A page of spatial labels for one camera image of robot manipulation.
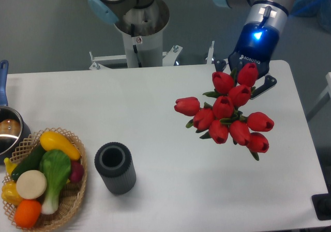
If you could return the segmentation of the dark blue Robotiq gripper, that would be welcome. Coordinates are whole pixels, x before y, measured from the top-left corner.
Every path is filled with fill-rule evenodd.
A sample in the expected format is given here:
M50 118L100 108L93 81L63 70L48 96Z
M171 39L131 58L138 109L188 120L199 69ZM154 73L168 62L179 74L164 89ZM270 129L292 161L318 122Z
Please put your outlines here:
M288 10L276 2L260 0L251 6L245 25L241 31L234 51L228 60L215 60L215 70L224 72L229 64L230 70L241 71L247 63L255 63L258 77L264 76L264 83L251 91L255 99L277 84L277 79L269 72L269 63L287 21Z

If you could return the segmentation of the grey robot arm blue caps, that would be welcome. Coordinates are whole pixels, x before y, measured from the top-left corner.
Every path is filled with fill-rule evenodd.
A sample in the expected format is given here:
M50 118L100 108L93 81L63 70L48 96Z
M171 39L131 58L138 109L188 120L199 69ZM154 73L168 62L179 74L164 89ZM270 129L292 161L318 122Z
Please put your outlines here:
M247 63L255 63L264 84L252 91L256 98L276 85L269 74L269 63L295 0L213 0L219 7L249 5L250 11L233 52L224 60L215 60L216 71L241 71Z

